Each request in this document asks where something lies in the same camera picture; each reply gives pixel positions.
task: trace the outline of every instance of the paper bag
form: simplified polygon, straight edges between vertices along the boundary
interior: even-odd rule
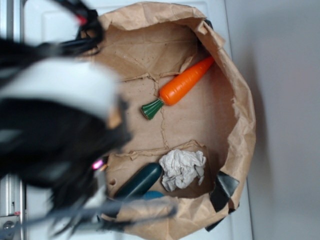
[[[157,222],[126,227],[124,231],[152,240],[175,240],[208,227],[239,206],[256,141],[251,92],[223,49],[224,40],[196,8],[140,2],[99,17],[105,39],[91,60],[123,76],[122,97],[133,139],[123,154],[111,154],[107,184],[112,196],[144,164],[179,148],[203,150],[205,178],[199,191],[191,184],[166,192],[161,179],[151,188],[178,204],[178,213]],[[214,65],[177,104],[164,106],[147,120],[140,107],[155,100],[170,79],[205,57]],[[148,215],[149,209],[120,211],[117,221]]]

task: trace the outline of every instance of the orange carrot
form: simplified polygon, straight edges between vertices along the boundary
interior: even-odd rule
[[[151,120],[163,105],[171,106],[179,102],[203,77],[214,61],[212,56],[207,57],[164,85],[157,100],[142,106],[144,116]]]

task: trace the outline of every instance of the wire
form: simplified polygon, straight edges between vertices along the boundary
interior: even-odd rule
[[[92,216],[95,216],[97,214],[102,214],[102,213],[108,215],[108,213],[113,213],[114,209],[119,209],[121,207],[130,206],[129,203],[132,200],[137,200],[137,199],[136,198],[134,198],[134,199],[127,199],[126,198],[125,202],[121,202],[121,201],[109,202],[108,201],[108,202],[102,204],[101,206],[95,207],[95,208],[78,208],[78,209],[65,208],[65,209],[55,210],[53,212],[48,213],[46,216],[35,218],[35,219],[30,219],[22,224],[17,224],[13,228],[0,230],[0,239],[5,239],[6,236],[14,234],[14,232],[17,230],[26,229],[31,226],[48,221],[50,219],[78,218],[79,216],[82,218],[85,218],[85,217],[92,217]],[[136,207],[141,206],[141,207],[145,208],[146,205],[147,205],[146,201],[135,201],[134,202],[134,206],[136,206]],[[109,227],[109,228],[116,227],[116,226],[125,227],[125,226],[130,226],[133,224],[136,225],[136,224],[149,223],[150,221],[159,221],[159,220],[174,216],[178,210],[178,206],[175,202],[165,200],[165,199],[153,199],[152,202],[148,203],[148,206],[149,207],[154,206],[155,208],[161,208],[161,207],[162,208],[164,208],[164,207],[169,208],[168,214],[164,214],[164,215],[160,215],[160,216],[156,216],[156,217],[154,217],[154,216],[146,217],[146,218],[138,219],[135,221],[131,221],[131,220],[117,221],[117,222],[106,221],[105,224],[104,224],[104,222],[102,222],[100,224],[100,226],[101,227]]]
[[[79,20],[80,32],[90,31],[92,34],[60,44],[43,43],[29,46],[12,40],[0,38],[0,88],[8,83],[16,74],[35,62],[50,57],[76,57],[97,48],[104,39],[104,30],[98,20],[98,13],[90,10],[80,0],[53,0],[71,11]],[[99,50],[88,53],[97,54]]]

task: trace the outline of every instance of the black tape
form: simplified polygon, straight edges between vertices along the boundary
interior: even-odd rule
[[[219,171],[215,179],[215,188],[210,194],[210,201],[216,212],[222,210],[229,202],[231,196],[235,193],[239,181],[232,176]],[[229,209],[229,214],[234,212],[234,209]],[[214,229],[223,219],[215,222],[205,228],[208,232]]]
[[[209,19],[205,19],[204,21],[205,21],[206,24],[209,25],[210,28],[214,29],[214,27],[212,26],[212,23],[211,23],[211,21]]]

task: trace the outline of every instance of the pink light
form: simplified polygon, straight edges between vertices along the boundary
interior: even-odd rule
[[[103,164],[104,164],[104,161],[102,159],[100,159],[100,160],[96,161],[94,164],[92,164],[92,168],[94,170],[97,170],[97,169],[101,168]]]

